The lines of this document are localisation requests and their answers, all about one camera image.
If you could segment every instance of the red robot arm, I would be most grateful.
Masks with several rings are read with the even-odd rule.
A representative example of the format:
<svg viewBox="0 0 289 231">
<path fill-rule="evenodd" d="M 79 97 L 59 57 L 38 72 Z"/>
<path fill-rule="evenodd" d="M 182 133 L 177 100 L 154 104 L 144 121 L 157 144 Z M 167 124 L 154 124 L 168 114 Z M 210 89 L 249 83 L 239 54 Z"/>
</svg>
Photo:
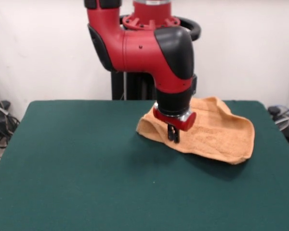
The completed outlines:
<svg viewBox="0 0 289 231">
<path fill-rule="evenodd" d="M 154 79 L 154 116 L 188 131 L 196 114 L 189 103 L 196 90 L 194 53 L 189 33 L 181 27 L 125 30 L 119 24 L 121 0 L 86 0 L 89 31 L 98 57 L 108 71 L 147 72 Z M 173 138 L 178 142 L 178 134 Z"/>
</svg>

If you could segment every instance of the silver ring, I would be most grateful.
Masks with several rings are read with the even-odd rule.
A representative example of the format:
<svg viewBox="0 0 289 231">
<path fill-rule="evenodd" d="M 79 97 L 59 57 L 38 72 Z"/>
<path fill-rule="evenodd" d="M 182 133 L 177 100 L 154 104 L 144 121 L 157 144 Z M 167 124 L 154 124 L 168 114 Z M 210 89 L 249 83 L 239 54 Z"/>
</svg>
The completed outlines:
<svg viewBox="0 0 289 231">
<path fill-rule="evenodd" d="M 134 0 L 134 1 L 149 6 L 164 5 L 171 2 L 171 0 Z"/>
</svg>

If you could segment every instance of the towel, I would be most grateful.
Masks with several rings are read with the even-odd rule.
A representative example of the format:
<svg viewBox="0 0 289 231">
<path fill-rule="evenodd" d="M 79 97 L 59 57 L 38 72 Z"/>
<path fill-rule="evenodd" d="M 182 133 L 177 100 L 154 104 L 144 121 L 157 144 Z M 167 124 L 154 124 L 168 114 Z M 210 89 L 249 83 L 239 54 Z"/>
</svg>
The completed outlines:
<svg viewBox="0 0 289 231">
<path fill-rule="evenodd" d="M 216 97 L 192 98 L 190 107 L 197 114 L 196 121 L 189 131 L 180 131 L 179 143 L 168 140 L 167 124 L 154 117 L 153 108 L 140 119 L 137 132 L 181 153 L 233 165 L 251 157 L 255 129 L 248 119 L 232 114 L 227 105 Z"/>
</svg>

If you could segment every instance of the table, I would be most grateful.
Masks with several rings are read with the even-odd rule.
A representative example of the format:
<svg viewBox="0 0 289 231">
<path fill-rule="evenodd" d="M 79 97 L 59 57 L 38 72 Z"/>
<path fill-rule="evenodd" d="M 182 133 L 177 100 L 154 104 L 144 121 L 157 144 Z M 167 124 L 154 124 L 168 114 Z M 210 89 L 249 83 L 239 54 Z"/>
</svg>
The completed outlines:
<svg viewBox="0 0 289 231">
<path fill-rule="evenodd" d="M 0 162 L 0 231 L 289 231 L 289 145 L 259 102 L 237 166 L 138 135 L 152 101 L 33 102 Z"/>
</svg>

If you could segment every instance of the red joint housing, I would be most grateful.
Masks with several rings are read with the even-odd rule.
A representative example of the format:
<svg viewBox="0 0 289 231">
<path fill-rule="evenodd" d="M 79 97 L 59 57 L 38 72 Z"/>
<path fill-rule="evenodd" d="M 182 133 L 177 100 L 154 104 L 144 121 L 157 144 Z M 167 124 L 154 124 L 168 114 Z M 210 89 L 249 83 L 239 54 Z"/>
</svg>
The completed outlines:
<svg viewBox="0 0 289 231">
<path fill-rule="evenodd" d="M 134 0 L 134 13 L 123 18 L 123 25 L 131 30 L 155 30 L 160 27 L 179 26 L 180 20 L 171 15 L 171 1 Z"/>
<path fill-rule="evenodd" d="M 157 43 L 153 31 L 123 30 L 119 8 L 88 10 L 89 24 L 103 38 L 112 65 L 117 71 L 150 73 L 155 86 L 165 93 L 178 93 L 191 86 L 192 78 L 178 78 Z"/>
<path fill-rule="evenodd" d="M 159 119 L 167 124 L 175 126 L 182 131 L 188 131 L 196 120 L 196 112 L 193 112 L 186 121 L 181 121 L 178 117 L 168 117 L 163 115 L 158 109 L 153 108 L 153 115 L 156 119 Z"/>
</svg>

